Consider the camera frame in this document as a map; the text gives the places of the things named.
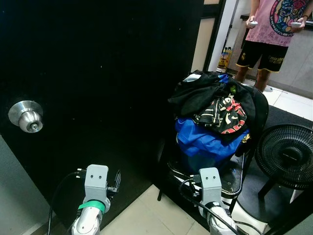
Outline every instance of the green band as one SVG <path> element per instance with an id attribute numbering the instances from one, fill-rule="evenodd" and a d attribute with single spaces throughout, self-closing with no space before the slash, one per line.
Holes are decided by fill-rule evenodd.
<path id="1" fill-rule="evenodd" d="M 81 204 L 78 209 L 83 209 L 85 207 L 96 207 L 98 208 L 102 213 L 104 213 L 106 206 L 104 204 L 102 204 L 101 202 L 98 201 L 88 201 L 84 204 Z"/>

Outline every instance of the wall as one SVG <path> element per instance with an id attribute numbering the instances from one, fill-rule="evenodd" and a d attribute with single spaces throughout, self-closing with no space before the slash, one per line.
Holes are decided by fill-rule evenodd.
<path id="1" fill-rule="evenodd" d="M 47 221 L 49 205 L 0 136 L 1 234 L 31 234 Z"/>
<path id="2" fill-rule="evenodd" d="M 236 5 L 236 1 L 226 1 L 225 3 L 219 32 L 216 37 L 216 42 L 215 42 L 214 49 L 212 52 L 212 57 L 211 57 L 211 61 L 209 64 L 208 71 L 216 71 L 216 68 L 219 64 L 221 52 L 223 50 L 223 46 L 227 37 L 227 33 L 229 30 L 229 25 L 231 23 L 231 18 L 234 12 L 235 5 Z"/>
<path id="3" fill-rule="evenodd" d="M 204 0 L 204 5 L 218 4 L 219 0 Z M 203 70 L 207 50 L 214 25 L 214 18 L 202 19 L 198 31 L 197 44 L 192 62 L 191 72 Z"/>
<path id="4" fill-rule="evenodd" d="M 241 53 L 241 45 L 246 31 L 245 22 L 242 21 L 235 46 L 227 66 L 228 69 L 237 71 L 237 60 Z M 307 98 L 313 98 L 313 32 L 303 30 L 293 36 L 286 57 L 279 73 L 271 73 L 268 84 L 284 91 L 292 92 Z M 255 79 L 259 61 L 253 69 L 247 72 L 247 77 Z"/>
<path id="5" fill-rule="evenodd" d="M 251 2 L 250 0 L 238 0 L 238 5 L 237 8 L 235 9 L 234 18 L 231 23 L 232 28 L 230 29 L 228 34 L 226 47 L 233 48 L 242 23 L 242 19 L 240 19 L 240 16 L 250 13 L 250 2 Z"/>

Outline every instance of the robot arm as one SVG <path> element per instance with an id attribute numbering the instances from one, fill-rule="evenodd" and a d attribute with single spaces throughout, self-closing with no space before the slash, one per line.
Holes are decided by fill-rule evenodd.
<path id="1" fill-rule="evenodd" d="M 118 171 L 115 186 L 108 187 L 106 165 L 89 165 L 85 179 L 85 198 L 78 210 L 81 215 L 74 221 L 72 235 L 99 235 L 104 213 L 110 209 L 110 199 L 118 192 L 121 174 Z"/>
<path id="2" fill-rule="evenodd" d="M 225 210 L 225 205 L 222 202 L 222 184 L 218 170 L 216 168 L 204 168 L 200 169 L 199 173 L 200 176 L 194 176 L 193 178 L 197 183 L 201 182 L 202 185 L 202 200 L 200 203 L 211 209 L 223 219 L 224 222 L 237 230 L 234 220 L 228 216 Z M 222 221 L 212 216 L 207 211 L 204 211 L 202 207 L 199 207 L 199 212 L 202 217 L 206 218 L 207 223 L 210 226 L 211 235 L 234 235 L 234 232 L 232 232 Z"/>

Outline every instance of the bottle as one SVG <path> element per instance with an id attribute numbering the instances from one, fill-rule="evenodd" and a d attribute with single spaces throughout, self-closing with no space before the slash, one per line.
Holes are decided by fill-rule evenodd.
<path id="1" fill-rule="evenodd" d="M 227 58 L 227 47 L 224 48 L 224 50 L 222 51 L 221 57 L 220 57 L 220 61 L 219 61 L 219 68 L 225 68 L 225 59 Z"/>
<path id="2" fill-rule="evenodd" d="M 228 47 L 228 49 L 227 49 L 227 57 L 225 59 L 225 64 L 224 64 L 226 68 L 227 68 L 227 66 L 229 64 L 232 52 L 233 52 L 233 50 L 231 49 L 231 47 Z"/>

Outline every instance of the black shorts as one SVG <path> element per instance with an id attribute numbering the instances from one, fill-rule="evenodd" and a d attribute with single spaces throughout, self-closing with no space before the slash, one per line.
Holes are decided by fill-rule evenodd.
<path id="1" fill-rule="evenodd" d="M 236 65 L 252 69 L 259 58 L 262 57 L 258 70 L 279 72 L 287 50 L 288 47 L 245 41 Z"/>

